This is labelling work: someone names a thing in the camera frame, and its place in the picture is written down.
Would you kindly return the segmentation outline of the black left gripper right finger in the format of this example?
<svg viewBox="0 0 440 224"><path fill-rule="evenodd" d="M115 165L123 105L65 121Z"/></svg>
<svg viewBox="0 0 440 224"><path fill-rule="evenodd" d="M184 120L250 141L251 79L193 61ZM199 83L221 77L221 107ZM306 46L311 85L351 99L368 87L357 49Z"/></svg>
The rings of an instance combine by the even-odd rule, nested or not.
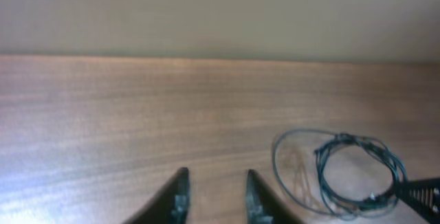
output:
<svg viewBox="0 0 440 224"><path fill-rule="evenodd" d="M249 169L245 189L248 224L304 224L283 204L262 176Z"/></svg>

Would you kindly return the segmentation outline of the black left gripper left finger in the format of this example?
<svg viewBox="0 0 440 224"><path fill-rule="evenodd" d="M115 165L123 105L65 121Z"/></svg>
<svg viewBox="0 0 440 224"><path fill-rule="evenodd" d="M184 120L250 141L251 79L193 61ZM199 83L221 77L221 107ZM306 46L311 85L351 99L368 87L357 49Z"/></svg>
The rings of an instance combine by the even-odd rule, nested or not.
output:
<svg viewBox="0 0 440 224"><path fill-rule="evenodd" d="M190 209L190 172L179 168L124 224L185 224Z"/></svg>

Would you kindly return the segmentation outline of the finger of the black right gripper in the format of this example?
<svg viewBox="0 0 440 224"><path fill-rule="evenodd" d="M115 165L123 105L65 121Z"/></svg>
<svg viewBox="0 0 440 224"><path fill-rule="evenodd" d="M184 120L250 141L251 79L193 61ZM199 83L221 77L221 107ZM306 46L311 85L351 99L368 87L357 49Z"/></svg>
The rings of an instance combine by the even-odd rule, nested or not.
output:
<svg viewBox="0 0 440 224"><path fill-rule="evenodd" d="M428 223L439 223L439 178L398 183L395 195Z"/></svg>

